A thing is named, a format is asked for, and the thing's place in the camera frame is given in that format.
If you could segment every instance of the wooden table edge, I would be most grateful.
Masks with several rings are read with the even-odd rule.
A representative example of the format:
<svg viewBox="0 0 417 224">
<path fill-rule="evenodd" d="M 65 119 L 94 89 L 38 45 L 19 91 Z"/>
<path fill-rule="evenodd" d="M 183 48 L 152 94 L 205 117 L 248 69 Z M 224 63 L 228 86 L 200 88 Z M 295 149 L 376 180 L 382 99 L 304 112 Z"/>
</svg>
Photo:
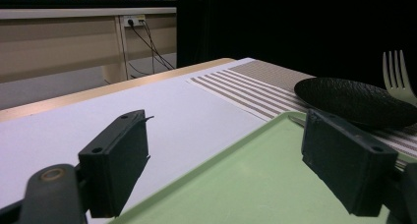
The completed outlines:
<svg viewBox="0 0 417 224">
<path fill-rule="evenodd" d="M 30 103 L 22 106 L 17 106 L 9 109 L 0 110 L 0 122 L 5 122 L 8 120 L 13 120 L 48 110 L 56 109 L 73 103 L 78 103 L 84 100 L 89 100 L 95 97 L 100 97 L 105 94 L 114 93 L 120 90 L 159 82 L 166 79 L 175 78 L 178 76 L 194 73 L 200 70 L 212 68 L 218 65 L 227 64 L 235 61 L 230 58 L 221 58 L 217 60 L 207 61 L 201 64 L 192 65 L 189 67 L 184 67 L 180 69 L 175 69 L 168 72 L 163 72 L 160 74 L 155 74 L 151 76 L 142 77 L 139 79 L 129 80 L 118 84 L 110 84 L 98 88 L 88 89 L 72 94 L 67 94 L 51 99 L 46 99 L 38 101 L 35 103 Z"/>
</svg>

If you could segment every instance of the striped mat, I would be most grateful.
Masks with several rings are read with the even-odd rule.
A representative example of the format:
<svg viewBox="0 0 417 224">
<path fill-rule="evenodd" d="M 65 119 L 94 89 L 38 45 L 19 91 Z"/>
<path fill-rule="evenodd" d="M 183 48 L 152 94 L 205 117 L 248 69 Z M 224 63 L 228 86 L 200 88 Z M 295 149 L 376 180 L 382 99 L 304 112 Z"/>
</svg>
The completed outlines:
<svg viewBox="0 0 417 224">
<path fill-rule="evenodd" d="M 313 76 L 254 60 L 230 69 L 190 78 L 187 82 L 269 121 L 285 111 L 307 112 L 307 106 L 294 93 L 294 86 L 308 78 Z M 401 130 L 368 132 L 405 154 L 405 160 L 412 161 L 409 157 L 417 158 L 417 124 Z"/>
</svg>

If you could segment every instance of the white paper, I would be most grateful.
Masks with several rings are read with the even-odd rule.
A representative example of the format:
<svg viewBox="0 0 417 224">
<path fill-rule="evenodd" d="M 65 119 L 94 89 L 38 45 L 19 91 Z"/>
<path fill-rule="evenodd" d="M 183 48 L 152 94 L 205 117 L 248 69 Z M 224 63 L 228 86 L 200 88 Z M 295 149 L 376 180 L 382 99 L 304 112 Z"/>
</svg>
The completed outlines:
<svg viewBox="0 0 417 224">
<path fill-rule="evenodd" d="M 145 109 L 150 160 L 124 211 L 186 174 L 265 121 L 186 79 L 253 61 L 246 58 L 0 124 L 0 208 L 24 197 L 32 174 L 79 163 L 78 152 L 116 117 Z M 110 219 L 91 219 L 105 223 Z"/>
</svg>

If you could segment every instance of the table surface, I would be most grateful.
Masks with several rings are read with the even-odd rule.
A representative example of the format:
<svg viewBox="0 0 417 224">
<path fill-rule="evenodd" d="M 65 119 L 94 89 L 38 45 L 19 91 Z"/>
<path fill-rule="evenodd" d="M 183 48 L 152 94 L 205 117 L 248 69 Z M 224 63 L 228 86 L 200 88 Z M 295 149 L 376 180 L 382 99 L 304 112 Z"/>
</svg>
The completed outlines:
<svg viewBox="0 0 417 224">
<path fill-rule="evenodd" d="M 105 94 L 114 93 L 117 91 L 121 91 L 124 89 L 144 85 L 144 84 L 151 84 L 156 83 L 162 80 L 167 80 L 170 78 L 178 77 L 181 75 L 193 73 L 199 70 L 208 69 L 217 65 L 226 64 L 233 62 L 233 59 L 230 58 L 222 58 L 213 61 L 204 62 L 201 64 L 180 68 L 176 70 L 172 70 L 169 72 L 164 72 L 160 74 L 155 74 L 151 76 L 146 76 L 139 79 L 129 80 L 118 84 L 110 84 L 94 89 L 89 89 L 77 93 L 72 93 L 52 99 L 42 100 L 39 102 L 22 105 L 10 109 L 5 109 L 0 111 L 0 122 L 17 119 L 21 117 L 25 117 L 28 115 L 33 115 L 36 113 L 45 112 L 48 110 L 52 110 L 55 108 L 63 107 L 69 104 L 81 102 L 84 100 L 92 99 L 95 97 L 99 97 Z"/>
<path fill-rule="evenodd" d="M 279 108 L 272 114 L 303 112 L 291 88 L 310 77 L 250 58 L 224 58 L 0 111 L 0 207 L 22 198 L 27 178 L 38 169 L 76 165 L 80 149 L 114 117 L 145 109 L 154 116 L 147 122 L 150 160 L 127 211 L 270 120 L 251 112 L 253 104 L 237 105 L 243 102 L 235 97 L 242 92 L 238 85 L 261 86 L 251 96 L 264 103 L 259 113 L 270 112 L 270 105 Z"/>
</svg>

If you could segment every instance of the black cable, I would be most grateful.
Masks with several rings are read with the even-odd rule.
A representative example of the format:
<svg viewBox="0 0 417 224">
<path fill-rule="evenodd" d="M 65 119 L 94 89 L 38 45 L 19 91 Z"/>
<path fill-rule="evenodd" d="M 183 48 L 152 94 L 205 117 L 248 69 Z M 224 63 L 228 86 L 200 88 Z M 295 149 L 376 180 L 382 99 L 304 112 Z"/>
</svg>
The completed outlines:
<svg viewBox="0 0 417 224">
<path fill-rule="evenodd" d="M 140 74 L 143 74 L 143 75 L 152 75 L 152 74 L 143 73 L 143 72 L 137 70 L 131 63 L 129 63 L 129 65 L 132 67 L 132 69 L 134 69 L 136 72 L 138 72 Z"/>
<path fill-rule="evenodd" d="M 145 30 L 147 31 L 147 33 L 148 33 L 148 37 L 149 37 L 149 40 L 150 40 L 150 43 L 151 43 L 151 45 L 153 46 L 153 49 L 154 49 L 154 51 L 155 51 L 155 53 L 159 56 L 159 58 L 161 58 L 163 61 L 165 61 L 169 66 L 171 66 L 171 68 L 172 69 L 175 69 L 174 68 L 174 66 L 172 66 L 166 59 L 164 59 L 160 54 L 159 54 L 159 52 L 156 50 L 156 46 L 154 45 L 154 43 L 153 43 L 153 41 L 152 41 L 152 37 L 151 37 L 151 35 L 150 35 L 150 29 L 149 29 L 149 26 L 148 26 L 148 23 L 146 22 L 146 21 L 142 21 L 142 23 L 144 23 L 144 27 L 145 27 Z"/>
<path fill-rule="evenodd" d="M 150 36 L 150 30 L 149 30 L 149 28 L 148 28 L 148 26 L 147 26 L 147 23 L 145 22 L 145 21 L 141 21 L 142 23 L 143 23 L 143 25 L 144 25 L 144 27 L 145 27 L 145 30 L 147 31 L 147 34 L 148 34 L 148 37 L 149 37 L 149 42 L 150 42 L 150 46 L 152 46 L 152 48 L 153 48 L 153 50 L 154 50 L 154 52 L 160 57 L 160 55 L 159 55 L 159 53 L 157 52 L 157 50 L 156 50 L 156 47 L 155 47 L 155 45 L 153 44 L 153 40 L 152 40 L 152 37 Z M 163 63 L 161 63 L 165 68 L 167 68 L 168 69 L 168 66 L 166 66 L 166 64 L 165 64 L 165 62 L 163 61 L 163 59 L 162 58 L 160 58 L 160 60 L 163 62 Z"/>
<path fill-rule="evenodd" d="M 138 32 L 135 30 L 135 28 L 133 27 L 133 25 L 130 25 L 131 26 L 131 28 L 132 28 L 132 30 L 135 32 L 135 34 L 149 47 L 149 49 L 152 51 L 152 53 L 153 52 L 155 52 L 155 50 L 138 34 Z M 167 70 L 173 70 L 173 69 L 170 69 L 170 68 L 168 68 L 166 65 L 164 65 L 163 63 L 161 63 L 160 62 L 160 60 L 158 60 L 157 58 L 154 58 L 157 62 L 159 62 L 159 64 L 161 64 L 161 65 L 163 65 Z"/>
</svg>

